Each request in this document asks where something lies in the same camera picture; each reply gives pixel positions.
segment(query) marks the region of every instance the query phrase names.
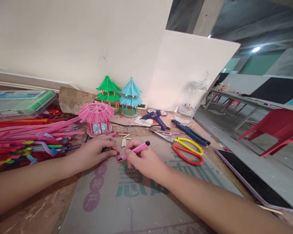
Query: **hot glue gun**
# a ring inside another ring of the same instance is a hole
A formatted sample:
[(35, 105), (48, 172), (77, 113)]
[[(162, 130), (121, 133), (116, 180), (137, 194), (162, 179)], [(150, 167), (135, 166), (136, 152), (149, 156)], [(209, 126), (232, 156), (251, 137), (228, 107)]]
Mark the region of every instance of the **hot glue gun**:
[(158, 122), (158, 124), (160, 125), (162, 131), (170, 130), (170, 128), (167, 127), (164, 124), (164, 122), (161, 120), (160, 116), (161, 116), (161, 111), (160, 110), (157, 110), (156, 112), (150, 112), (148, 114), (145, 114), (144, 116), (141, 117), (141, 119), (142, 120), (153, 119), (156, 122)]

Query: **plastic bottle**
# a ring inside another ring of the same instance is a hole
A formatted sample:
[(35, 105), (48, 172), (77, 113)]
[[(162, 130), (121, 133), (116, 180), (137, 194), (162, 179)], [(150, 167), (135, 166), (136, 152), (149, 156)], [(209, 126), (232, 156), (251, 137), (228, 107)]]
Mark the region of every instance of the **plastic bottle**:
[(208, 80), (193, 81), (185, 91), (185, 95), (176, 111), (175, 120), (187, 124), (194, 117), (207, 91)]

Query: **red-handled scissors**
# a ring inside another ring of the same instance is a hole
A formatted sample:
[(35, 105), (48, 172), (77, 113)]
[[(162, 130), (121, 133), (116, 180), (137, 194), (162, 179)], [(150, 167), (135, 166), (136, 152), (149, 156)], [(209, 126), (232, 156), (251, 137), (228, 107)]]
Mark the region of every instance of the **red-handled scissors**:
[[(193, 165), (193, 166), (201, 166), (203, 163), (204, 163), (204, 159), (202, 158), (204, 152), (202, 150), (202, 148), (197, 144), (195, 143), (194, 141), (190, 140), (190, 139), (187, 139), (187, 138), (182, 138), (182, 137), (178, 137), (178, 138), (172, 138), (170, 136), (166, 136), (166, 135), (163, 135), (157, 131), (154, 131), (152, 129), (149, 128), (150, 131), (152, 131), (153, 133), (157, 134), (158, 136), (164, 138), (165, 140), (167, 140), (169, 142), (169, 144), (172, 146), (173, 150), (178, 154), (178, 156), (185, 162), (189, 163), (190, 165)], [(194, 149), (192, 149), (190, 146), (186, 145), (185, 143), (182, 142), (183, 141), (187, 141), (187, 142), (190, 142), (191, 144), (193, 144), (199, 151), (196, 151)], [(176, 144), (174, 144), (174, 142), (178, 142), (179, 144), (181, 144), (182, 146), (184, 146), (185, 148), (181, 147), (181, 146), (178, 146)], [(183, 150), (187, 153), (190, 153), (192, 155), (194, 155), (195, 157), (197, 157), (200, 161), (199, 162), (194, 162), (194, 161), (191, 161), (189, 159), (187, 159), (185, 156), (183, 156), (179, 150)]]

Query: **red chair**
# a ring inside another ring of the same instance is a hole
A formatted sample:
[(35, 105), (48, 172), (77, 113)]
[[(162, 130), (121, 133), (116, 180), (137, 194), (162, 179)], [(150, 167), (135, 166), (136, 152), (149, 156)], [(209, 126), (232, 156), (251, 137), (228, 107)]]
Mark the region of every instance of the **red chair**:
[(238, 104), (236, 105), (236, 107), (234, 109), (236, 109), (240, 104), (241, 102), (240, 101), (237, 101), (237, 100), (231, 100), (228, 104), (228, 106), (226, 108), (229, 108), (233, 103), (237, 102)]
[(219, 100), (221, 99), (221, 97), (222, 97), (222, 95), (220, 95), (220, 94), (216, 94), (215, 97), (213, 98), (212, 102), (213, 102), (214, 99), (215, 99), (216, 97), (218, 97), (218, 96), (219, 96), (219, 98), (216, 99), (216, 102), (218, 103), (218, 101), (219, 101)]
[(284, 146), (293, 142), (293, 110), (276, 109), (270, 111), (258, 124), (240, 136), (237, 141), (250, 133), (253, 134), (247, 138), (249, 141), (264, 133), (277, 138), (278, 142), (260, 156), (274, 155)]

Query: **hand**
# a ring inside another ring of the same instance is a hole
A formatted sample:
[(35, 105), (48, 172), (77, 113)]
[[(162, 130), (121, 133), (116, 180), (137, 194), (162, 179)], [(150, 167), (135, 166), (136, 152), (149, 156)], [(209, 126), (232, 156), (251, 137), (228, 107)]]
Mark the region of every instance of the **hand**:
[(158, 182), (168, 166), (159, 158), (152, 146), (147, 147), (138, 154), (132, 151), (132, 149), (141, 144), (143, 144), (142, 141), (132, 139), (126, 146), (124, 154), (127, 155), (128, 168), (134, 166), (142, 174)]
[(119, 154), (119, 148), (112, 136), (99, 135), (88, 141), (74, 153), (67, 155), (69, 170), (76, 174), (92, 168), (103, 160)]

